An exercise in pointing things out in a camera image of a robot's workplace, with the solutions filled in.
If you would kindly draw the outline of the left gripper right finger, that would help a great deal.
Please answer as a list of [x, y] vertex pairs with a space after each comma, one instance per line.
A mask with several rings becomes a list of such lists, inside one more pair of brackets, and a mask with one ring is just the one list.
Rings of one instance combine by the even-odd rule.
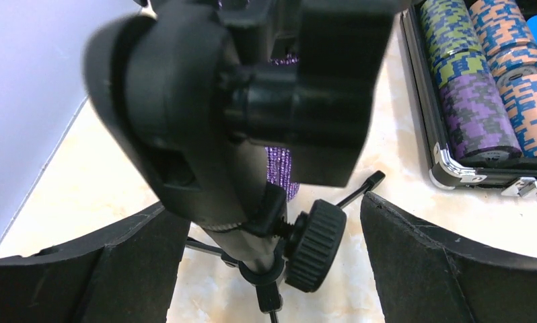
[[361, 226], [387, 322], [537, 322], [537, 258], [418, 218], [375, 193]]

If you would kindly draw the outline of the purple glitter microphone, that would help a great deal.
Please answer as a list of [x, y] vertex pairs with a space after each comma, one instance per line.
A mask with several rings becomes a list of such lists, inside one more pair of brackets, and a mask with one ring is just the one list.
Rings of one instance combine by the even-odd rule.
[[291, 153], [284, 147], [266, 147], [267, 168], [266, 178], [271, 184], [283, 188], [287, 194], [287, 202], [294, 199], [299, 190], [299, 183], [292, 181]]

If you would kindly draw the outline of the black shock mount tripod stand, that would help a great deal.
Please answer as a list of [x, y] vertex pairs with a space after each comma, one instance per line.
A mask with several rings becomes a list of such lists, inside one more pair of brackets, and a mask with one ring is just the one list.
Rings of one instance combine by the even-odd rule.
[[278, 320], [281, 282], [317, 291], [347, 217], [314, 202], [287, 222], [266, 147], [294, 182], [344, 187], [365, 144], [395, 16], [411, 1], [152, 1], [98, 29], [93, 107], [162, 205], [201, 227]]

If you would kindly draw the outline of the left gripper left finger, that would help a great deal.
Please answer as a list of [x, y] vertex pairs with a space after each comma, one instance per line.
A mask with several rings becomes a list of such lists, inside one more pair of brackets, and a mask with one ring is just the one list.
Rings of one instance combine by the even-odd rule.
[[165, 322], [189, 227], [155, 204], [37, 254], [0, 258], [0, 322]]

